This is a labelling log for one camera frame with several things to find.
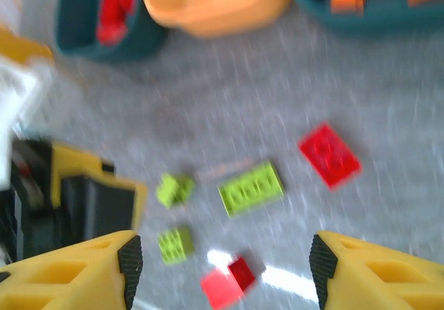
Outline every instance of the plastic container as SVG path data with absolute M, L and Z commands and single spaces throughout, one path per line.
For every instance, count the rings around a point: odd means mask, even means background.
M 144 0 L 154 20 L 197 37 L 231 35 L 273 23 L 291 0 Z
M 63 55 L 104 62 L 138 60 L 156 52 L 166 30 L 148 14 L 143 0 L 136 0 L 133 14 L 126 17 L 127 33 L 116 44 L 101 44 L 96 38 L 101 0 L 59 0 L 56 44 Z
M 375 35 L 444 24 L 444 3 L 430 1 L 409 6 L 408 0 L 366 0 L 363 13 L 333 14 L 330 0 L 296 0 L 328 28 L 343 34 Z

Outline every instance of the orange storage bin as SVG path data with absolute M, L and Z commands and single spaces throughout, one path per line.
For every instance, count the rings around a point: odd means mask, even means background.
M 273 23 L 291 0 L 144 0 L 159 24 L 197 37 L 216 37 Z

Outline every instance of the black gripper pad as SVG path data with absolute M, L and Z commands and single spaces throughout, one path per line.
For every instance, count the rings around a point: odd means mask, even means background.
M 330 250 L 319 235 L 314 235 L 310 251 L 310 269 L 313 275 L 319 308 L 324 310 L 328 299 L 327 281 L 333 279 L 338 257 Z
M 5 281 L 11 276 L 9 272 L 0 272 L 0 282 Z
M 125 305 L 127 310 L 133 307 L 134 297 L 144 265 L 140 236 L 134 236 L 117 251 L 120 273 L 125 276 Z

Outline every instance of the red toy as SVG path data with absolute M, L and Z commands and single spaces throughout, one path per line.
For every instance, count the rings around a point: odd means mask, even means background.
M 216 269 L 200 281 L 213 310 L 221 310 L 242 299 L 246 290 L 256 281 L 244 258 L 228 266 L 228 272 Z
M 299 149 L 330 189 L 361 170 L 357 158 L 327 123 L 303 139 Z
M 135 10 L 136 0 L 102 0 L 97 40 L 102 44 L 116 44 L 127 33 L 126 17 Z

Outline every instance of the white object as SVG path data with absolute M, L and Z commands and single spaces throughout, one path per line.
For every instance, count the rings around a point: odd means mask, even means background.
M 9 187 L 12 127 L 41 88 L 26 68 L 0 57 L 0 191 Z
M 22 67 L 0 56 L 0 191 L 9 188 L 14 135 L 52 135 L 81 97 L 80 87 L 52 64 Z
M 0 246 L 0 267 L 6 266 L 6 252 Z
M 80 87 L 52 64 L 36 62 L 31 65 L 31 71 L 39 80 L 41 90 L 32 105 L 22 110 L 15 132 L 52 135 L 61 130 L 83 95 Z

